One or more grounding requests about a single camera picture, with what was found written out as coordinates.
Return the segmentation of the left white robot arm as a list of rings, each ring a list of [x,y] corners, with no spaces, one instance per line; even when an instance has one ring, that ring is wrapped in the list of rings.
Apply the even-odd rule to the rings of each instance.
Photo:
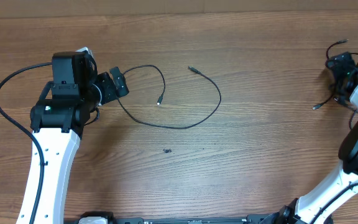
[[[63,223],[73,159],[91,113],[129,92],[117,67],[98,73],[87,48],[55,53],[52,73],[30,111],[35,141],[18,223]]]

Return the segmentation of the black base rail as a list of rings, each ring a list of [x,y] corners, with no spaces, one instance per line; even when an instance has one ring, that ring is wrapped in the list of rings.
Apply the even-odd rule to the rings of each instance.
[[[214,218],[116,218],[117,224],[259,224],[274,223],[279,213],[250,214],[245,217],[214,217]]]

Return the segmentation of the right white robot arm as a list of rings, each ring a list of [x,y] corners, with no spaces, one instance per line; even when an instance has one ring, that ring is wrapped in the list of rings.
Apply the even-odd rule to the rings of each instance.
[[[358,74],[358,64],[353,67]],[[358,84],[350,102],[358,110]],[[339,162],[312,191],[263,219],[263,223],[330,223],[332,213],[358,194],[358,122],[340,145]]]

